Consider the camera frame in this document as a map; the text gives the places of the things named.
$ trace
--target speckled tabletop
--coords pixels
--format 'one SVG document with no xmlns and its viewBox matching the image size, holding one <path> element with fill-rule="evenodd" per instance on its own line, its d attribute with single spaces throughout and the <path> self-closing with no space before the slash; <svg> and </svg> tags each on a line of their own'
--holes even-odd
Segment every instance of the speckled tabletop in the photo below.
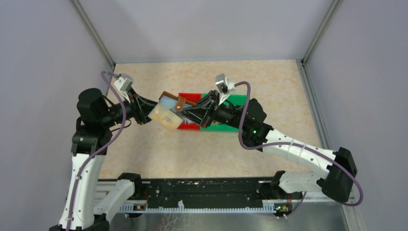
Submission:
<svg viewBox="0 0 408 231">
<path fill-rule="evenodd" d="M 207 93 L 216 89 L 215 76 L 251 84 L 267 113 L 265 123 L 298 140 L 319 146 L 315 125 L 295 60 L 216 61 L 117 64 L 115 73 L 135 80 L 133 89 L 158 100 L 163 91 Z M 245 94 L 238 87 L 234 94 Z M 109 92 L 109 99 L 117 99 Z M 278 170 L 307 169 L 272 154 L 244 150 L 237 132 L 177 130 L 169 132 L 152 121 L 133 122 L 109 147 L 100 178 L 117 178 L 122 172 L 142 178 L 272 176 Z"/>
</svg>

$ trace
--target purple cable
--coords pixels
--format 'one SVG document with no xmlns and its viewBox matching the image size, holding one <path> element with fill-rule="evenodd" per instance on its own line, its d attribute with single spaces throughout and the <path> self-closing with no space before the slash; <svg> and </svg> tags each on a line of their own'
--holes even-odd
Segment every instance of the purple cable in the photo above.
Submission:
<svg viewBox="0 0 408 231">
<path fill-rule="evenodd" d="M 115 77 L 115 78 L 117 78 L 119 75 L 117 75 L 117 74 L 115 74 L 115 73 L 113 73 L 113 72 L 106 72 L 108 75 L 110 75 L 110 76 L 112 76 L 112 77 Z"/>
<path fill-rule="evenodd" d="M 353 182 L 354 184 L 357 186 L 358 188 L 358 192 L 360 194 L 360 198 L 358 199 L 358 201 L 354 204 L 347 204 L 347 203 L 341 203 L 342 205 L 346 205 L 346 206 L 358 206 L 363 202 L 363 198 L 364 198 L 364 194 L 363 194 L 363 188 L 361 187 L 360 183 L 356 180 L 356 178 L 353 177 L 353 175 L 351 175 L 351 173 L 349 173 L 343 166 L 341 166 L 339 163 L 333 161 L 332 159 L 328 158 L 327 156 L 323 155 L 322 153 L 311 149 L 309 147 L 304 147 L 302 144 L 299 143 L 290 143 L 290 142 L 274 142 L 274 143 L 265 143 L 265 144 L 261 144 L 255 147 L 247 147 L 242 140 L 242 128 L 243 128 L 243 122 L 245 120 L 245 115 L 246 115 L 246 111 L 248 109 L 248 103 L 249 103 L 249 98 L 250 98 L 250 94 L 251 94 L 251 85 L 249 85 L 249 83 L 247 81 L 242 81 L 239 83 L 236 83 L 235 86 L 240 86 L 240 85 L 246 85 L 246 100 L 245 100 L 245 105 L 243 107 L 243 111 L 242 111 L 242 116 L 240 119 L 240 124 L 239 124 L 239 128 L 238 128 L 238 139 L 240 141 L 240 145 L 242 146 L 242 148 L 246 149 L 246 150 L 255 150 L 255 149 L 259 149 L 259 148 L 264 148 L 264 147 L 269 147 L 269 146 L 277 146 L 277 145 L 292 145 L 292 146 L 296 146 L 296 147 L 300 147 L 300 148 L 304 148 L 320 157 L 322 157 L 323 159 L 333 163 L 336 167 L 338 167 L 339 169 L 341 169 L 341 171 L 343 171 Z"/>
<path fill-rule="evenodd" d="M 125 105 L 123 104 L 123 102 L 122 102 L 122 100 L 121 100 L 119 94 L 118 94 L 118 93 L 116 92 L 116 90 L 113 88 L 113 86 L 111 85 L 111 83 L 108 81 L 108 79 L 106 79 L 105 73 L 106 73 L 105 71 L 102 71 L 102 72 L 101 72 L 101 77 L 102 77 L 102 79 L 103 79 L 104 82 L 108 85 L 108 87 L 110 88 L 110 90 L 114 93 L 114 95 L 116 96 L 116 98 L 119 100 L 119 104 L 120 104 L 120 107 L 122 108 L 122 112 L 125 112 L 125 111 L 126 111 Z M 113 74 L 113 73 L 111 73 L 111 72 L 108 72 L 108 74 L 111 75 L 111 76 L 115 76 L 115 74 Z M 74 186 L 72 187 L 71 201 L 70 201 L 70 203 L 69 203 L 68 221 L 67 221 L 67 223 L 66 223 L 66 228 L 65 228 L 65 230 L 67 230 L 67 231 L 68 231 L 69 228 L 71 227 L 71 218 L 72 218 L 72 213 L 73 213 L 72 208 L 74 207 L 75 194 L 76 194 L 76 192 L 77 192 L 76 189 L 77 189 L 77 187 L 78 187 L 79 178 L 80 178 L 80 176 L 81 176 L 81 173 L 82 173 L 82 171 L 84 170 L 84 167 L 87 165 L 87 163 L 88 163 L 92 158 L 94 158 L 97 154 L 99 154 L 100 152 L 102 152 L 103 150 L 105 150 L 105 149 L 106 149 L 109 145 L 111 145 L 111 144 L 117 139 L 117 137 L 120 135 L 120 133 L 121 133 L 122 130 L 123 130 L 123 127 L 125 126 L 125 122 L 126 122 L 126 113 L 122 113 L 122 114 L 123 114 L 122 124 L 121 124 L 121 126 L 120 126 L 120 128 L 119 128 L 119 131 L 116 133 L 116 135 L 115 135 L 107 144 L 105 144 L 105 145 L 102 146 L 100 149 L 96 150 L 92 155 L 90 155 L 90 156 L 85 160 L 85 162 L 81 165 L 81 167 L 80 167 L 79 170 L 78 170 L 78 173 L 77 173 L 77 175 L 76 175 L 76 179 L 75 179 L 75 182 L 74 182 Z"/>
<path fill-rule="evenodd" d="M 300 205 L 303 203 L 305 198 L 306 198 L 306 192 L 303 194 L 302 199 L 299 201 L 299 203 L 296 205 L 296 207 L 292 210 L 292 212 L 289 215 L 286 216 L 287 218 L 292 216 L 296 212 L 296 210 L 300 207 Z"/>
</svg>

